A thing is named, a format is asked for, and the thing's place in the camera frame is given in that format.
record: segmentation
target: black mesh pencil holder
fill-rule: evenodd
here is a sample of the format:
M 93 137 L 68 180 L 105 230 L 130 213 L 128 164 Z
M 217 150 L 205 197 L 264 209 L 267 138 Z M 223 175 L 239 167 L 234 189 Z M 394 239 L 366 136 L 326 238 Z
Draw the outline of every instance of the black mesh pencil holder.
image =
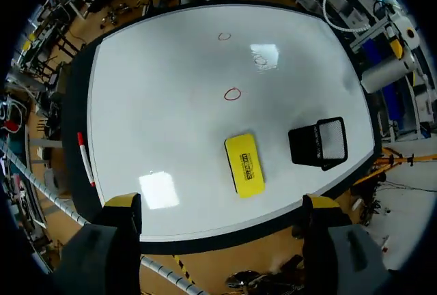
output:
M 341 117 L 317 121 L 288 132 L 295 164 L 332 169 L 348 159 L 346 130 Z

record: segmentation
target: red marker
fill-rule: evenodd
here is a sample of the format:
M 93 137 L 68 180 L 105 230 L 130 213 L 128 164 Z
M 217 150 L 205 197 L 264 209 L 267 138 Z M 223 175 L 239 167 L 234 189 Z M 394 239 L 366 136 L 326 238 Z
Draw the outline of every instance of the red marker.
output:
M 81 132 L 77 133 L 77 140 L 79 141 L 79 148 L 81 149 L 83 166 L 85 167 L 85 170 L 87 172 L 89 183 L 91 184 L 91 187 L 95 187 L 96 183 L 94 182 L 93 172 L 91 170 L 91 166 L 89 165 L 87 150 L 85 149 L 85 144 L 83 143 L 83 137 Z

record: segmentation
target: wooden floor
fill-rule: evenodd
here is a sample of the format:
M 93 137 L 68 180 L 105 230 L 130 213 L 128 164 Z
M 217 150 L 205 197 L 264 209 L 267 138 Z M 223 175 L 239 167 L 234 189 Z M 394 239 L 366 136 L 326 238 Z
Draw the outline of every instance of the wooden floor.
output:
M 294 5 L 292 0 L 260 1 Z M 137 0 L 115 0 L 115 3 L 120 2 L 126 2 L 128 5 L 135 6 Z M 113 28 L 112 26 L 105 27 L 103 30 L 100 29 L 100 21 L 106 13 L 107 10 L 103 10 L 97 14 L 90 14 L 86 20 L 76 18 L 71 25 L 70 31 L 67 33 L 69 41 L 80 48 L 83 41 L 91 42 L 93 39 L 111 30 Z M 119 25 L 137 18 L 140 15 L 141 9 L 136 9 L 129 14 L 120 16 Z M 51 57 L 54 57 L 54 66 L 61 61 L 68 62 L 71 60 L 69 56 L 57 49 L 52 52 Z M 29 132 L 32 138 L 42 136 L 38 134 L 36 130 L 38 120 L 39 118 L 32 113 L 28 122 Z M 36 149 L 34 147 L 31 149 L 31 158 L 37 158 Z M 65 169 L 62 150 L 53 151 L 52 164 L 56 166 L 57 169 Z M 37 177 L 43 180 L 44 167 L 42 165 L 33 165 L 32 169 Z M 353 198 L 351 198 L 349 193 L 343 194 L 337 201 L 340 203 L 344 212 L 350 213 L 354 221 L 358 220 L 358 210 L 355 212 L 351 211 Z M 79 226 L 63 212 L 54 209 L 52 203 L 42 195 L 40 196 L 40 202 L 43 210 L 46 212 L 50 237 L 55 241 L 58 240 L 60 243 L 65 244 L 74 233 L 77 232 Z M 286 262 L 295 254 L 300 254 L 301 251 L 302 240 L 292 238 L 291 228 L 288 228 L 241 246 L 207 253 L 182 255 L 181 259 L 190 272 L 191 277 L 200 288 L 211 294 L 222 294 L 230 291 L 224 282 L 226 277 L 231 273 L 241 270 L 256 270 L 258 272 L 276 270 L 283 262 Z M 179 267 L 172 256 L 151 255 L 151 257 L 153 260 L 160 262 L 175 272 L 179 272 Z M 140 279 L 141 289 L 144 292 L 156 295 L 184 294 L 176 286 L 143 266 L 141 267 Z

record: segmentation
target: white table surface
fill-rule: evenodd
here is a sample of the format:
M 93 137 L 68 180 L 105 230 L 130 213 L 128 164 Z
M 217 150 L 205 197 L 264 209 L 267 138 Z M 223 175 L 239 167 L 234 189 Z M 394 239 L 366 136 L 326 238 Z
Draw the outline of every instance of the white table surface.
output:
M 233 87 L 241 97 L 225 100 Z M 100 201 L 140 193 L 143 242 L 269 221 L 373 154 L 367 103 L 340 42 L 321 19 L 279 8 L 206 6 L 124 28 L 97 49 L 88 96 Z M 346 126 L 347 161 L 328 171 L 293 164 L 288 131 L 337 116 Z M 224 141 L 247 132 L 266 189 L 241 199 Z

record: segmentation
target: cable hose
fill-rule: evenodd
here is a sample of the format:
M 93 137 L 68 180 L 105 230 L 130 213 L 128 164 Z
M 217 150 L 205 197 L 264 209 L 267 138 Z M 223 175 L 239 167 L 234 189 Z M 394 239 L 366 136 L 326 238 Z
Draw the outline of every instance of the cable hose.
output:
M 48 199 L 50 199 L 62 212 L 67 214 L 71 219 L 75 220 L 80 226 L 84 226 L 89 223 L 85 218 L 83 218 L 79 213 L 74 211 L 70 206 L 64 203 L 54 192 L 50 191 L 46 185 L 39 181 L 34 174 L 28 169 L 15 155 L 12 150 L 6 145 L 3 140 L 0 140 L 0 150 L 10 159 L 10 161 L 17 167 L 18 170 L 33 184 L 41 193 L 44 194 Z M 155 262 L 154 260 L 143 256 L 141 258 L 141 264 L 146 268 L 158 273 L 160 276 L 166 278 L 172 284 L 176 285 L 178 288 L 183 290 L 189 295 L 209 295 L 207 292 L 201 290 L 196 285 L 190 283 L 184 277 L 174 273 L 174 271 L 165 268 L 162 264 Z
M 366 27 L 360 27 L 360 28 L 358 28 L 358 29 L 346 29 L 346 28 L 344 28 L 344 27 L 338 27 L 338 26 L 336 26 L 335 24 L 333 24 L 330 20 L 329 20 L 329 17 L 328 17 L 328 14 L 326 13 L 326 2 L 327 2 L 328 0 L 323 0 L 323 3 L 322 3 L 322 11 L 323 11 L 323 17 L 325 18 L 325 21 L 331 26 L 331 27 L 333 27 L 334 29 L 337 29 L 337 30 L 339 30 L 339 31 L 342 31 L 342 32 L 364 32 L 364 31 L 367 31 L 368 29 L 370 29 L 370 25 L 368 25 L 368 26 L 366 26 Z

